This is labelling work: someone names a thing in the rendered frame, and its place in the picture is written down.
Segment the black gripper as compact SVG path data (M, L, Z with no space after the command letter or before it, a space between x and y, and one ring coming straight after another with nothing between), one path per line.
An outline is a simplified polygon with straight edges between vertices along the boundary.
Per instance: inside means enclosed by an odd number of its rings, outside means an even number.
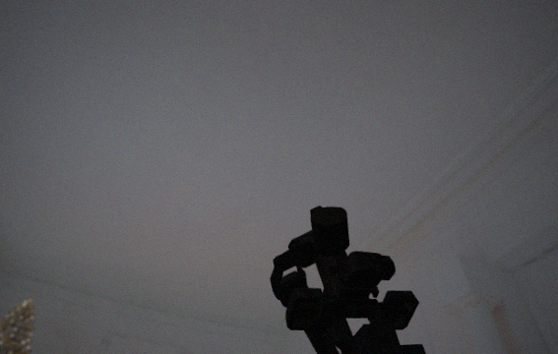
M312 317L316 319L314 332L334 343L343 354L359 354L357 344L346 318L368 319L370 323L394 324L395 330L404 329L419 304L409 291L387 291L383 302L370 299L370 288L346 287L337 293L338 268L344 263L330 265L322 275L321 288L294 288L286 309L286 324L290 330L309 330Z

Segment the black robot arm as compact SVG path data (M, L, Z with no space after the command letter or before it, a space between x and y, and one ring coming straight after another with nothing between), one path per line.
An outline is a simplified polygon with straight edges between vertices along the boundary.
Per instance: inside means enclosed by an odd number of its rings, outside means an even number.
M321 207L310 209L312 231L301 235L288 244L288 250L273 259L274 270L270 281L278 300L287 307L294 288L308 288L306 271L316 265L322 280L324 271L336 263L344 263L338 268L337 293L342 295L346 287L370 288L373 298L377 298L380 280L390 280L396 273L395 264L390 257L371 252L346 253L349 246L346 211L341 207ZM283 272L297 267L297 272L283 276ZM317 354L339 354L334 343L314 332L313 325L304 330Z

